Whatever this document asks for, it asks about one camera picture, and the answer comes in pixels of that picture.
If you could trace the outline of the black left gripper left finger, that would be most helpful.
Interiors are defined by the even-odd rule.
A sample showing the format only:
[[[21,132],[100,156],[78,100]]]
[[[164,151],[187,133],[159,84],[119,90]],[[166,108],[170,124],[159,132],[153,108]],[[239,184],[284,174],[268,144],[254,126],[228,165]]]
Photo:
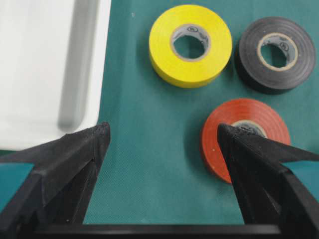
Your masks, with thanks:
[[[0,236],[84,220],[111,141],[103,122],[0,158]]]

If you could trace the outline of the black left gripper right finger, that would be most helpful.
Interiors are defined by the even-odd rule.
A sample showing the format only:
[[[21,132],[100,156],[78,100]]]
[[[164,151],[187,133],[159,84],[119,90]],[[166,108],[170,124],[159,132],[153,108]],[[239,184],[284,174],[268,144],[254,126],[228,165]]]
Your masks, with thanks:
[[[318,238],[317,154],[224,123],[217,128],[217,141],[247,235]]]

